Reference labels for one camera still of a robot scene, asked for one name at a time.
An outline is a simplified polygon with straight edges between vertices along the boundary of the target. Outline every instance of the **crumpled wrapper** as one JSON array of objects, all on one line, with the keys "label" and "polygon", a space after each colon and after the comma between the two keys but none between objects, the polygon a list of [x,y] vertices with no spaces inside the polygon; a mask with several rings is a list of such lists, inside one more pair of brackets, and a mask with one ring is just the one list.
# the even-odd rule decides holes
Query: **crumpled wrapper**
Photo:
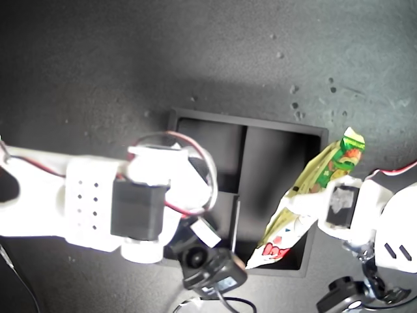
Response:
[{"label": "crumpled wrapper", "polygon": [[[322,191],[329,181],[348,175],[359,163],[364,149],[364,138],[349,127],[341,140],[331,143],[309,161],[284,197],[291,198],[297,194]],[[284,201],[280,201],[246,268],[251,269],[281,260],[315,221],[313,217],[292,213],[285,207]]]}]

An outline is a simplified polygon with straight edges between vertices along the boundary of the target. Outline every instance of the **red wire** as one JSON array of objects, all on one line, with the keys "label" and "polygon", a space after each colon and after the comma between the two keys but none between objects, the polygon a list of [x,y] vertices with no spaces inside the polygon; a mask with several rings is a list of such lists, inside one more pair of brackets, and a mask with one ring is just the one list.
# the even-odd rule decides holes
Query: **red wire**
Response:
[{"label": "red wire", "polygon": [[383,173],[383,174],[385,174],[387,176],[401,175],[402,173],[405,173],[409,169],[415,167],[415,165],[417,165],[417,161],[414,161],[413,163],[411,163],[411,164],[409,164],[407,166],[404,166],[403,168],[400,168],[398,170],[380,170],[380,169],[377,169],[377,170],[373,171],[369,176],[367,176],[365,178],[365,180],[371,179],[372,177],[374,177],[379,172],[381,172],[381,173]]},{"label": "red wire", "polygon": [[195,216],[195,215],[201,215],[203,213],[203,212],[189,212],[189,211],[186,211],[184,209],[181,209],[180,207],[177,207],[176,205],[170,204],[167,201],[165,201],[164,204],[165,204],[166,207],[169,207],[170,209],[172,209],[172,210],[174,210],[178,213],[181,213],[184,216]]},{"label": "red wire", "polygon": [[40,169],[42,171],[45,171],[46,173],[49,173],[49,174],[52,174],[52,175],[55,175],[55,176],[58,176],[58,177],[65,178],[65,175],[60,174],[60,173],[57,173],[56,171],[51,170],[50,168],[46,167],[45,165],[43,165],[43,164],[41,164],[41,163],[39,163],[37,161],[31,160],[31,159],[26,158],[24,156],[14,156],[13,155],[11,157],[12,158],[18,158],[20,160],[23,160],[23,161],[29,163],[30,165],[33,165],[34,167],[36,167],[36,168],[38,168],[38,169]]},{"label": "red wire", "polygon": [[[180,138],[180,139],[184,140],[186,143],[188,143],[189,145],[191,145],[197,151],[197,153],[199,154],[199,156],[201,156],[203,158],[203,160],[205,160],[207,162],[207,160],[205,159],[204,153],[199,148],[199,144],[194,139],[192,139],[192,138],[190,138],[190,137],[188,137],[186,135],[180,134],[179,132],[174,132],[172,130],[168,130],[166,132],[160,132],[160,133],[146,135],[146,136],[144,136],[144,137],[136,140],[136,142],[134,144],[134,147],[137,146],[139,144],[139,142],[141,142],[142,140],[144,140],[146,138],[149,138],[149,137],[152,137],[152,136],[155,136],[155,135],[161,135],[161,134],[167,134],[167,135],[170,135],[172,137]],[[135,156],[134,156],[133,153],[128,153],[127,159],[128,159],[128,161],[132,161],[134,159],[134,157]],[[177,207],[176,205],[173,205],[172,203],[169,203],[167,201],[165,201],[165,206],[166,207],[169,207],[170,209],[172,209],[172,210],[174,210],[174,211],[176,211],[178,213],[181,213],[183,215],[186,215],[186,216],[201,215],[201,214],[203,214],[205,212],[204,209],[203,209],[203,211],[199,211],[199,212],[189,212],[189,211],[184,210],[184,209],[181,209],[180,207]]]}]

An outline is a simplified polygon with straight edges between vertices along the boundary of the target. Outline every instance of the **cable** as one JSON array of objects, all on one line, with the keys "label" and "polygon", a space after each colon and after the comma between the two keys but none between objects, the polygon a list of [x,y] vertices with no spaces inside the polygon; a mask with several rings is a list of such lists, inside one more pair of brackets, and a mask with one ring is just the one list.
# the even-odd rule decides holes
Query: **cable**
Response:
[{"label": "cable", "polygon": [[30,289],[30,287],[25,283],[25,281],[23,280],[23,278],[19,275],[19,273],[17,272],[17,270],[14,268],[14,264],[10,260],[8,254],[6,253],[6,250],[3,248],[2,245],[0,245],[0,255],[3,257],[3,259],[6,262],[6,264],[12,269],[12,271],[14,272],[14,274],[16,274],[16,276],[19,278],[21,284],[25,287],[25,289],[27,290],[27,292],[29,293],[29,295],[31,295],[32,300],[33,300],[33,303],[35,304],[36,313],[40,313],[40,307],[39,307],[38,300],[36,299],[35,294]]},{"label": "cable", "polygon": [[17,155],[10,155],[10,158],[17,158],[18,160],[22,160],[25,161],[26,163],[29,163],[30,165],[33,165],[34,167],[48,173],[54,176],[58,176],[58,177],[62,177],[65,178],[65,175],[63,174],[59,174],[56,171],[51,170],[50,168],[46,167],[45,165],[42,165],[41,163],[34,161],[34,160],[30,160],[24,156],[17,156]]},{"label": "cable", "polygon": [[[210,193],[210,199],[209,201],[203,206],[202,210],[198,211],[187,211],[184,209],[181,209],[180,207],[177,207],[176,205],[173,205],[172,203],[165,202],[165,206],[169,207],[170,209],[179,212],[183,215],[190,216],[190,215],[202,215],[203,213],[210,211],[214,204],[216,204],[216,200],[218,197],[218,184],[217,184],[217,170],[216,165],[214,164],[214,161],[212,157],[191,137],[180,134],[179,132],[173,132],[171,130],[168,130],[166,132],[154,132],[152,134],[147,134],[143,137],[140,137],[134,144],[134,147],[138,146],[141,142],[143,142],[146,139],[156,137],[156,136],[171,136],[176,139],[181,139],[191,145],[198,153],[198,155],[205,161],[207,168],[208,168],[208,185],[210,186],[211,193]],[[128,153],[128,160],[132,161],[134,158],[134,155],[132,153]]]},{"label": "cable", "polygon": [[224,307],[226,307],[226,309],[228,309],[230,312],[232,313],[239,313],[238,311],[235,310],[235,308],[233,308],[227,301],[226,299],[224,299],[224,296],[222,295],[222,293],[220,292],[220,290],[217,287],[213,288],[214,291],[216,292],[216,295],[218,296],[220,302],[222,303],[222,305],[224,305]]},{"label": "cable", "polygon": [[[244,303],[245,305],[249,305],[252,308],[252,312],[253,313],[257,313],[257,309],[256,306],[250,302],[249,300],[246,299],[241,299],[241,298],[236,298],[236,297],[223,297],[225,299],[225,301],[234,301],[234,302],[240,302],[240,303]],[[199,298],[191,298],[189,300],[185,300],[182,303],[180,303],[172,313],[178,313],[180,311],[180,309],[190,303],[198,303],[198,301],[219,301],[220,299],[217,298],[205,298],[205,297],[199,297]]]},{"label": "cable", "polygon": [[362,305],[362,308],[364,308],[365,310],[368,310],[368,311],[391,310],[391,309],[400,308],[402,306],[409,305],[410,303],[414,302],[415,300],[417,300],[417,295],[415,295],[410,300],[405,301],[405,302],[400,302],[397,305],[392,305],[392,306],[369,306],[369,305]]},{"label": "cable", "polygon": [[33,303],[35,304],[35,308],[36,308],[36,313],[40,313],[40,307],[38,304],[38,300],[36,299],[34,293],[32,292],[32,290],[28,287],[28,285],[24,282],[24,280],[20,277],[20,275],[18,274],[18,272],[16,272],[15,269],[13,269],[14,273],[16,274],[16,276],[19,278],[20,282],[22,283],[22,285],[25,286],[27,292],[29,293],[29,295],[31,295]]},{"label": "cable", "polygon": [[373,171],[372,173],[370,173],[364,180],[366,181],[368,179],[371,179],[372,177],[374,177],[376,174],[378,174],[380,172],[383,173],[383,174],[385,174],[385,175],[387,175],[387,176],[397,176],[397,175],[400,175],[402,173],[405,173],[406,171],[408,171],[411,168],[415,167],[415,165],[417,165],[417,161],[415,161],[415,162],[413,162],[413,163],[411,163],[411,164],[409,164],[409,165],[407,165],[407,166],[405,166],[403,168],[400,168],[398,170],[392,170],[392,171],[390,171],[390,170],[380,170],[380,169],[377,169],[377,170]]},{"label": "cable", "polygon": [[[54,175],[54,176],[58,176],[58,177],[62,177],[62,178],[66,178],[66,175],[63,175],[63,174],[57,173],[56,171],[51,170],[49,167],[47,167],[47,166],[45,166],[45,165],[43,165],[43,164],[41,164],[41,163],[39,163],[39,162],[37,162],[37,161],[35,161],[35,160],[31,160],[30,158],[27,158],[27,157],[25,157],[25,156],[11,155],[11,154],[7,151],[6,145],[5,145],[5,143],[4,143],[3,141],[0,141],[0,148],[1,148],[1,149],[3,150],[3,152],[5,153],[5,157],[7,156],[7,157],[6,157],[6,159],[9,159],[9,158],[16,158],[16,159],[18,159],[18,160],[25,161],[26,163],[29,163],[30,165],[32,165],[32,166],[34,166],[34,167],[36,167],[36,168],[38,168],[38,169],[40,169],[40,170],[42,170],[42,171],[44,171],[44,172],[48,173],[48,174],[51,174],[51,175]],[[116,178],[117,178],[117,179],[122,179],[122,178],[123,178],[123,176],[122,176],[122,174],[121,174],[121,173],[117,173],[117,174],[116,174]]]}]

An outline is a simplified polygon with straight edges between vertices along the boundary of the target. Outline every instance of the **dark gray table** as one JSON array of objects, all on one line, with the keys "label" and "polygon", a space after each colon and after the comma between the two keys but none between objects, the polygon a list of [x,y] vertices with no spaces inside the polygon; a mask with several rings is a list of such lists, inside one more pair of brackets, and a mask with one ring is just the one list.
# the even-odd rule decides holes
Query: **dark gray table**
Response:
[{"label": "dark gray table", "polygon": [[[416,158],[416,82],[416,1],[0,4],[0,134],[26,148],[121,158],[139,134],[164,129],[176,106],[326,127],[331,140],[350,125],[367,141],[355,172],[363,177]],[[179,295],[179,269],[58,238],[5,242],[43,312],[167,312],[190,296]],[[314,312],[342,275],[359,278],[359,264],[318,231],[306,278],[251,276],[232,294],[260,312]],[[0,311],[33,312],[1,261],[0,277]],[[204,312],[213,310],[224,311],[212,303]]]}]

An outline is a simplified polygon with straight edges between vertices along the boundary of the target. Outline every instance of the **black box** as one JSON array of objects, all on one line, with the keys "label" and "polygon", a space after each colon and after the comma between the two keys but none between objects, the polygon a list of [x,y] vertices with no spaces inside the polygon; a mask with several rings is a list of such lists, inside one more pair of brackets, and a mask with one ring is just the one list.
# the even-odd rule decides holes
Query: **black box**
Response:
[{"label": "black box", "polygon": [[[213,156],[220,193],[207,220],[217,227],[222,237],[220,246],[228,248],[232,230],[237,227],[235,252],[245,263],[281,197],[305,165],[328,144],[325,128],[192,110],[173,110],[169,129],[197,140]],[[234,218],[237,196],[240,214]],[[314,229],[315,226],[282,260],[250,269],[249,274],[304,277]]]}]

